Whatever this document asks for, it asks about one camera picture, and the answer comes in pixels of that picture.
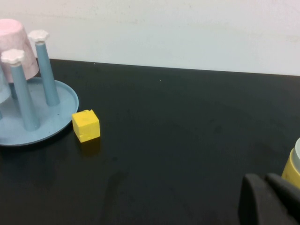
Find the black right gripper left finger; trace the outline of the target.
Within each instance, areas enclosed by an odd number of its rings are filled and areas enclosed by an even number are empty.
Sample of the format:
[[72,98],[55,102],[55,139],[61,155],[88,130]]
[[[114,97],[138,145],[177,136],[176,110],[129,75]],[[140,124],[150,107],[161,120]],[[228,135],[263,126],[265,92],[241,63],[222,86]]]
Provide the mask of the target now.
[[266,179],[246,174],[240,189],[238,216],[241,225],[295,225]]

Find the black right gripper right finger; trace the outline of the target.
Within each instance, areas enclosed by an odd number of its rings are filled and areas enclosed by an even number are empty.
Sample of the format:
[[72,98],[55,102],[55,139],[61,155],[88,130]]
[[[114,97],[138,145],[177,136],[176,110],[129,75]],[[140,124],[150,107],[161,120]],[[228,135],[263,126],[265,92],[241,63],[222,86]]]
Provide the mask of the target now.
[[277,197],[287,209],[291,218],[300,224],[300,189],[279,175],[269,173],[265,177],[267,183],[274,190]]

